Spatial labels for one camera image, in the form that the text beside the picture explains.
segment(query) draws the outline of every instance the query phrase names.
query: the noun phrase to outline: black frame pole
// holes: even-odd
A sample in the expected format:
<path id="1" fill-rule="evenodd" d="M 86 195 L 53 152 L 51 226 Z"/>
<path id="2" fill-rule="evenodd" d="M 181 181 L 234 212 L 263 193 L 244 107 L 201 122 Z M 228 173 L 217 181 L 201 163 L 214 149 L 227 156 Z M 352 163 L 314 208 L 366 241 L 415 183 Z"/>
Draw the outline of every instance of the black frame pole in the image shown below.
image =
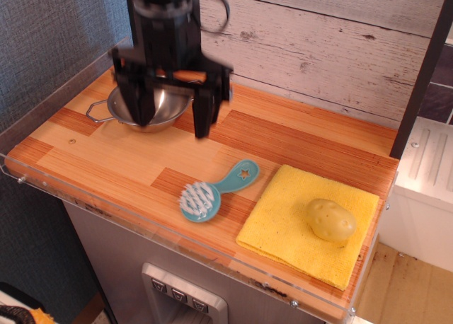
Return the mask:
<path id="1" fill-rule="evenodd" d="M 448 32 L 453 23 L 453 0 L 444 0 L 442 9 L 440 10 L 439 18 L 432 32 L 430 44 L 423 59 L 420 72 L 412 90 L 411 98 L 406 106 L 403 119 L 398 129 L 394 145 L 391 149 L 390 156 L 392 158 L 401 159 L 404 149 L 408 142 L 409 136 L 415 119 L 417 118 L 422 100 L 430 83 L 432 74 L 434 73 L 437 61 L 440 58 L 440 53 L 444 47 Z"/>

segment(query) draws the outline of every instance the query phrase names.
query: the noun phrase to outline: potato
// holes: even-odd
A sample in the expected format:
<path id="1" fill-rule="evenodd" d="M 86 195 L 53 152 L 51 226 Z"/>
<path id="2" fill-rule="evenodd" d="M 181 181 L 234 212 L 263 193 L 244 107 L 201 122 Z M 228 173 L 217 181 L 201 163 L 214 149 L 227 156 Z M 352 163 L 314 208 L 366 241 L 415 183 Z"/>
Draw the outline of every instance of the potato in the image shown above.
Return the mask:
<path id="1" fill-rule="evenodd" d="M 314 234 L 325 241 L 344 241 L 357 228 L 355 217 L 336 202 L 313 199 L 306 206 L 306 220 Z"/>

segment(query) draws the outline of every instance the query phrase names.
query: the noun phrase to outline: stainless steel pot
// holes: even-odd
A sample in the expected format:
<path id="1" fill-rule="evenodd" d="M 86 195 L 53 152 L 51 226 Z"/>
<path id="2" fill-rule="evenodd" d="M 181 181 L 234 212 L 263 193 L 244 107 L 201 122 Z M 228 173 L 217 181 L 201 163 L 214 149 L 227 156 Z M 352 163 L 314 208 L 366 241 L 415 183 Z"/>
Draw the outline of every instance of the stainless steel pot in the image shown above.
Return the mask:
<path id="1" fill-rule="evenodd" d="M 156 104 L 156 114 L 147 126 L 140 126 L 134 122 L 126 103 L 124 102 L 120 89 L 116 87 L 110 93 L 107 100 L 92 103 L 86 111 L 86 116 L 94 122 L 106 122 L 109 120 L 118 120 L 131 129 L 139 132 L 157 133 L 169 128 L 175 121 L 187 110 L 190 102 L 193 100 L 191 90 L 175 86 L 154 89 L 154 102 Z M 97 119 L 90 115 L 92 109 L 103 103 L 107 103 L 111 117 Z"/>

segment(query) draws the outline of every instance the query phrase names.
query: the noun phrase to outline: yellow cloth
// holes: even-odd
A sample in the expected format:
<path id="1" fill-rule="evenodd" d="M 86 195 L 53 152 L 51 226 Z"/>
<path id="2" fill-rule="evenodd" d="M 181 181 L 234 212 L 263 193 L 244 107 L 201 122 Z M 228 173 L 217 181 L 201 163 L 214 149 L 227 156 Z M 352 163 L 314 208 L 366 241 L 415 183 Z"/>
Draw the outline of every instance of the yellow cloth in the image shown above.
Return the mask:
<path id="1" fill-rule="evenodd" d="M 346 241 L 317 237 L 304 218 L 313 199 L 333 200 L 351 212 L 357 230 Z M 345 184 L 283 165 L 266 187 L 236 242 L 272 260 L 345 290 L 379 197 Z"/>

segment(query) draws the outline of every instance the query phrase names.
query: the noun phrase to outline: blue fabric wall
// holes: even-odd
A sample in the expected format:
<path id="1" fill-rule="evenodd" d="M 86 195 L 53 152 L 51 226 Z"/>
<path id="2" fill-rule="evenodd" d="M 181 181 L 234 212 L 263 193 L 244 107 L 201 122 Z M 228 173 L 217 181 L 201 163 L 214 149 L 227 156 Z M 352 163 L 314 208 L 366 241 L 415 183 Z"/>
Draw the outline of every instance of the blue fabric wall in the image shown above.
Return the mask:
<path id="1" fill-rule="evenodd" d="M 126 0 L 0 0 L 0 132 L 127 36 Z M 61 324 L 97 292 L 61 204 L 5 175 L 0 281 Z"/>

